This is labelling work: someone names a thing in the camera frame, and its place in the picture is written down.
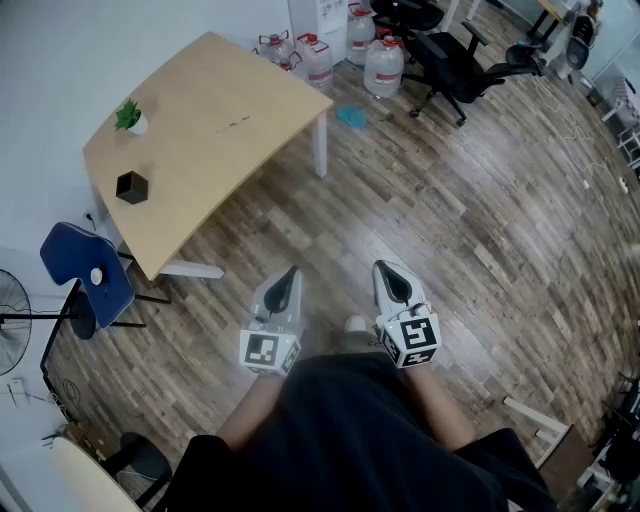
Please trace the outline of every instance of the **black office chair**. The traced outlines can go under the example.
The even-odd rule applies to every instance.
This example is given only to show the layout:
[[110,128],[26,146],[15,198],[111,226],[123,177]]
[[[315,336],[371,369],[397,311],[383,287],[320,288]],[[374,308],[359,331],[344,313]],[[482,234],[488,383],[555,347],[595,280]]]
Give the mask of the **black office chair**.
[[377,13],[374,23],[390,28],[399,37],[413,31],[432,30],[444,18],[442,9],[429,0],[372,0],[371,8]]
[[431,86],[424,101],[410,112],[411,117],[418,117],[431,98],[440,92],[460,114],[456,124],[463,126],[467,116],[458,102],[473,103],[489,87],[503,84],[508,76],[542,75],[542,65],[534,58],[539,45],[514,45],[507,50],[507,62],[494,64],[485,71],[473,55],[478,43],[486,46],[489,42],[468,21],[462,25],[473,36],[469,48],[448,32],[431,35],[418,32],[404,37],[405,48],[424,71],[422,76],[404,74],[403,79]]

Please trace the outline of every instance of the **water jug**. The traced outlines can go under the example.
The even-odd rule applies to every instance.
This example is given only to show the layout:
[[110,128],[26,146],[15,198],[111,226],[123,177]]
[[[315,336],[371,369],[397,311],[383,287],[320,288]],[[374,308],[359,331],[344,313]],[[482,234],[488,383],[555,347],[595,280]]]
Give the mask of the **water jug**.
[[347,23],[347,60],[364,66],[369,45],[376,38],[373,12],[362,9],[359,2],[349,4],[349,9],[351,16]]
[[324,94],[330,94],[333,87],[331,48],[319,41],[315,34],[304,34],[298,41],[301,43],[302,60],[307,68],[309,84]]
[[390,35],[389,29],[379,30],[378,36],[385,33],[389,35],[371,44],[364,66],[364,86],[381,98],[389,98],[398,91],[404,70],[402,41]]
[[298,52],[293,52],[286,59],[280,59],[279,65],[287,73],[291,73],[291,75],[296,77],[298,80],[309,83],[309,76],[307,75],[304,63],[302,62],[302,57]]
[[258,43],[260,44],[259,55],[275,64],[278,64],[281,59],[288,59],[294,50],[293,44],[288,39],[288,30],[285,30],[280,35],[271,34],[269,37],[258,37]]

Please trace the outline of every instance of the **black shirt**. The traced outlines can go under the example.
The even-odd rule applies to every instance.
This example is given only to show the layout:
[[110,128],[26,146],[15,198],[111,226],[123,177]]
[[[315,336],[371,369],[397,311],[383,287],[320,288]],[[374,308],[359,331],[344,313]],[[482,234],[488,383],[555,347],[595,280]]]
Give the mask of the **black shirt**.
[[440,447],[384,354],[297,363],[271,416],[238,454],[194,437],[165,494],[169,512],[556,510],[510,429]]

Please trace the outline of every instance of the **fan grille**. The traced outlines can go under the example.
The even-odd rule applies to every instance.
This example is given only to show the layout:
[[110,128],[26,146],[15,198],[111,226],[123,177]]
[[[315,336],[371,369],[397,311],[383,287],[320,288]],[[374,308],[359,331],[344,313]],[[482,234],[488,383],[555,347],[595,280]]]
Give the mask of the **fan grille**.
[[[0,270],[0,315],[10,313],[30,314],[31,304],[20,281],[9,272]],[[20,362],[30,336],[30,319],[4,320],[0,323],[0,375],[10,372]]]

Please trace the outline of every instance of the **small potted plant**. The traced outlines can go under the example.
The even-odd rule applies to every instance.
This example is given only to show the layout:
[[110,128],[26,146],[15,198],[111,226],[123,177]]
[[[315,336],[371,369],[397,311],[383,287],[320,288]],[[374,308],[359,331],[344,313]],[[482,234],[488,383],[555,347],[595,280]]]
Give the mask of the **small potted plant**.
[[116,118],[116,131],[124,128],[136,135],[143,135],[149,128],[147,118],[138,108],[138,103],[133,102],[131,98],[116,112]]

